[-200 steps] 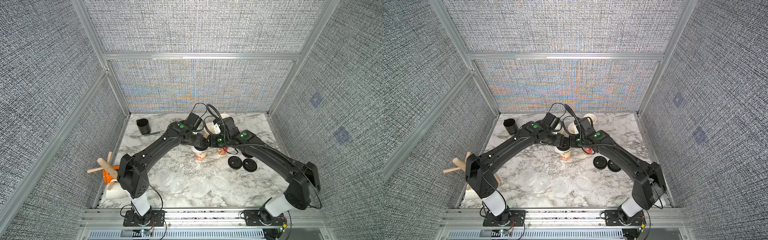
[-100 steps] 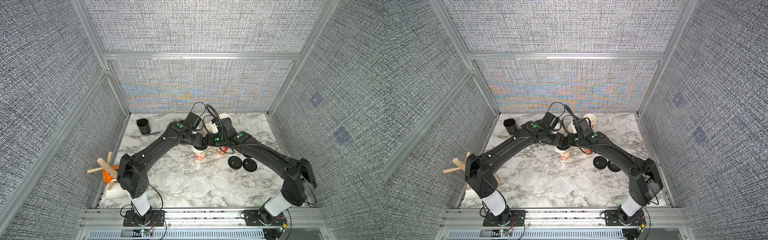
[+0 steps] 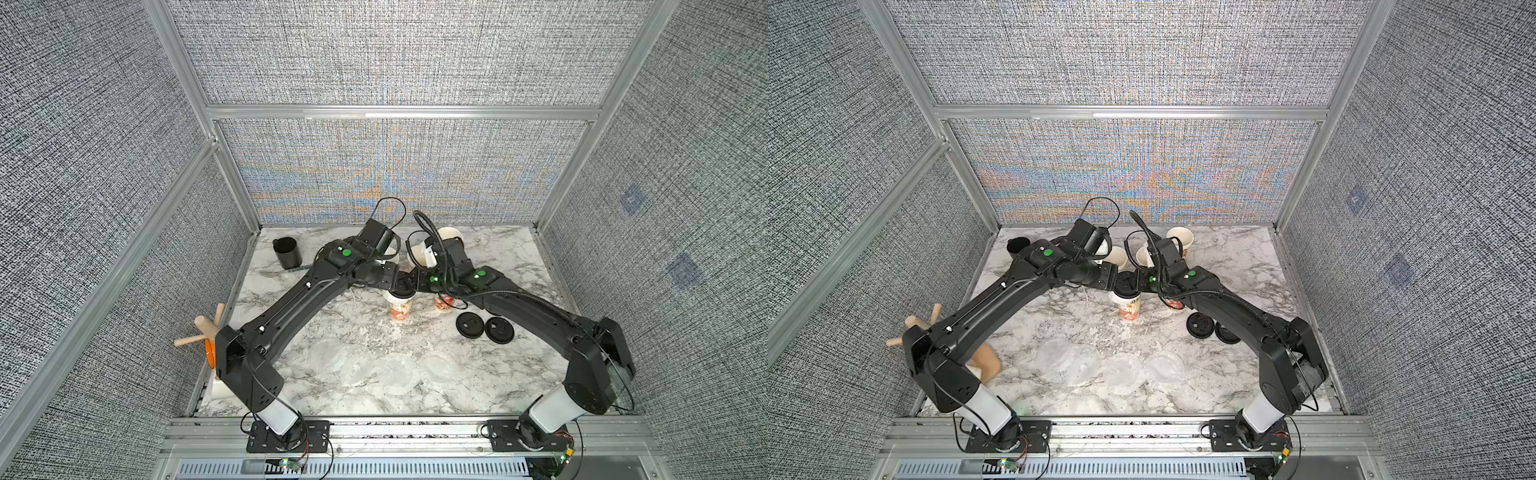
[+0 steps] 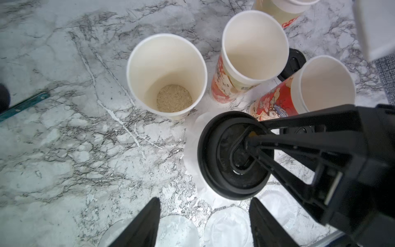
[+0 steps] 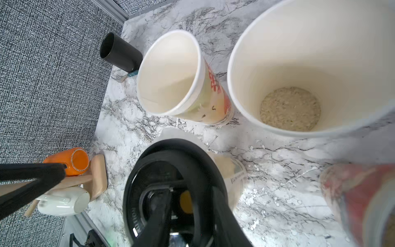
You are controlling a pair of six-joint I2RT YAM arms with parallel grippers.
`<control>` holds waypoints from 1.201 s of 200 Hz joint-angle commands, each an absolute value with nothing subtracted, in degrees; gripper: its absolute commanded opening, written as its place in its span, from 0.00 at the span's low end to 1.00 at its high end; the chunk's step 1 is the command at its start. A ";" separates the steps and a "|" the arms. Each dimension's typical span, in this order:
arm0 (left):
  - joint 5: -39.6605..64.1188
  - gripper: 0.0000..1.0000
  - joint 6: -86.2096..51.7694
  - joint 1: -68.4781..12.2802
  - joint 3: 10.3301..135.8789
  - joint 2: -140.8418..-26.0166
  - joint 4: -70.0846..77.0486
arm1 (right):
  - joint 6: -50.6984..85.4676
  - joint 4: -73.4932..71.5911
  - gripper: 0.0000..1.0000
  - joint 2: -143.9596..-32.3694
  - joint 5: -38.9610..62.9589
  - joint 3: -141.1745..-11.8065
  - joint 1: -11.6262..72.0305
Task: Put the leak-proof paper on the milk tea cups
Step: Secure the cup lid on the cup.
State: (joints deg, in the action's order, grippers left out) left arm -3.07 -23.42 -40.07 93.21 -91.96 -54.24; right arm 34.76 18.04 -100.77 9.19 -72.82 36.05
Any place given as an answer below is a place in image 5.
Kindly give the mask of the black plastic cup lid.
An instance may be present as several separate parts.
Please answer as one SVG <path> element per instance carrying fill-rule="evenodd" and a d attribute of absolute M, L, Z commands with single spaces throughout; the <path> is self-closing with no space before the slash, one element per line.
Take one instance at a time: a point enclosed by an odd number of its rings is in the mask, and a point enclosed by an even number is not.
<path fill-rule="evenodd" d="M 136 246 L 157 206 L 171 196 L 166 245 L 179 236 L 185 246 L 213 247 L 213 188 L 226 194 L 224 179 L 209 154 L 185 139 L 149 146 L 130 173 L 123 194 L 123 219 L 131 246 Z"/>

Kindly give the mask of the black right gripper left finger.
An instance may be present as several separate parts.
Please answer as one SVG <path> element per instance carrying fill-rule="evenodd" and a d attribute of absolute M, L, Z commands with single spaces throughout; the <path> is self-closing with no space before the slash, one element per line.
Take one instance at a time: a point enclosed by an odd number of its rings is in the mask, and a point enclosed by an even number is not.
<path fill-rule="evenodd" d="M 163 193 L 158 206 L 133 247 L 167 247 L 169 246 L 171 222 L 172 192 Z"/>

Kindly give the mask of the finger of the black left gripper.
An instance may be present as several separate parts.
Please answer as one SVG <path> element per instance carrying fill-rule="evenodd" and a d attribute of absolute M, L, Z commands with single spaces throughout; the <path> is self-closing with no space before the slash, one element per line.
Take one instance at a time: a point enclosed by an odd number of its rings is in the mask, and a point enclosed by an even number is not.
<path fill-rule="evenodd" d="M 58 185 L 66 164 L 1 164 L 1 219 L 8 217 Z"/>

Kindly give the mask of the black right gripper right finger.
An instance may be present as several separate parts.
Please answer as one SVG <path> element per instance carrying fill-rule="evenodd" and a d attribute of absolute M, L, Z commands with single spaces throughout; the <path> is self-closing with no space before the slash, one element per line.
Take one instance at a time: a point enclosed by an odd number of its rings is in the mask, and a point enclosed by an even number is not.
<path fill-rule="evenodd" d="M 222 192 L 216 187 L 212 187 L 212 191 L 215 246 L 252 247 L 226 203 Z"/>

